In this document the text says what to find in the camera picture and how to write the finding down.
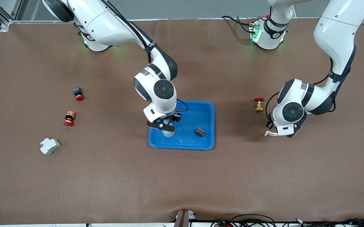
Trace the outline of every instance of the white circuit breaker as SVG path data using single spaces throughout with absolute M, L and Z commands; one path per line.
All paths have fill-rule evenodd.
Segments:
M 54 151 L 56 148 L 60 147 L 60 143 L 55 140 L 54 138 L 45 138 L 41 142 L 41 148 L 39 148 L 43 154 L 45 155 L 51 155 L 52 151 Z

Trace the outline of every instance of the black band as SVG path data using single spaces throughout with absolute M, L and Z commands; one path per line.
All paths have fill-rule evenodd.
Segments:
M 88 33 L 84 33 L 84 32 L 81 32 L 81 34 L 83 34 L 83 36 L 89 40 L 89 41 L 95 41 L 95 39 Z
M 160 79 L 167 79 L 164 76 L 164 74 L 162 73 L 162 71 L 156 65 L 154 65 L 153 63 L 149 63 L 147 65 L 147 67 L 149 67 L 150 69 L 152 69 Z
M 315 85 L 313 84 L 308 84 L 308 89 L 307 92 L 305 93 L 304 99 L 302 100 L 301 104 L 303 106 L 306 106 L 307 103 L 309 102 L 310 97 L 312 96 L 313 90 L 315 88 Z
M 290 23 L 290 22 L 288 22 L 286 24 L 279 24 L 279 23 L 276 23 L 274 20 L 272 20 L 271 17 L 269 17 L 267 20 L 270 21 L 270 23 L 276 27 L 286 27 Z
M 150 41 L 150 44 L 144 49 L 144 51 L 148 54 L 150 53 L 155 47 L 157 47 L 157 44 L 154 40 Z
M 351 68 L 344 75 L 339 75 L 334 73 L 332 70 L 329 71 L 329 77 L 333 80 L 333 83 L 343 82 L 346 79 L 346 76 L 350 73 Z
M 281 30 L 280 32 L 272 30 L 268 25 L 267 21 L 264 22 L 264 30 L 270 35 L 272 39 L 278 39 L 286 30 Z

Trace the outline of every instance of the orange component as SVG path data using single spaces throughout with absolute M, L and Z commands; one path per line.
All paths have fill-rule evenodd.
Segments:
M 68 111 L 66 116 L 64 117 L 66 121 L 64 122 L 64 125 L 66 126 L 73 126 L 73 119 L 76 116 L 76 113 L 73 111 Z

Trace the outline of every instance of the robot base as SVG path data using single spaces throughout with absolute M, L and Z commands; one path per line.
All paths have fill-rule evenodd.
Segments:
M 174 135 L 166 137 L 163 131 L 150 128 L 149 144 L 153 148 L 186 150 L 211 150 L 214 146 L 214 105 L 204 101 L 184 101 L 189 109 L 182 112 L 182 119 L 174 122 Z M 186 108 L 177 102 L 176 109 Z M 197 128 L 205 131 L 203 137 L 197 135 Z
M 249 30 L 255 32 L 255 34 L 251 35 L 251 43 L 258 45 L 260 48 L 265 50 L 273 50 L 275 49 L 280 43 L 283 42 L 284 32 L 281 37 L 277 39 L 272 39 L 268 33 L 266 33 L 263 29 L 264 27 L 264 20 L 258 20 L 254 22 L 255 27 L 250 27 Z
M 83 37 L 83 39 L 84 39 L 84 45 L 88 49 L 90 49 L 90 50 L 92 50 L 94 52 L 103 52 L 103 51 L 107 50 L 110 47 L 108 45 L 103 45 L 103 44 L 98 43 L 96 41 L 90 41 L 90 40 L 88 40 L 88 39 L 86 39 L 84 37 Z

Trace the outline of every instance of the plastic tray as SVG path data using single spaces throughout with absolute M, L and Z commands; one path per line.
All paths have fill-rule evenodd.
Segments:
M 153 148 L 170 148 L 186 150 L 211 150 L 214 146 L 214 105 L 205 101 L 183 101 L 189 109 L 181 112 L 182 118 L 175 122 L 175 134 L 166 137 L 162 131 L 150 128 L 149 144 Z M 185 109 L 178 102 L 176 109 Z M 203 137 L 195 133 L 196 128 L 205 131 Z

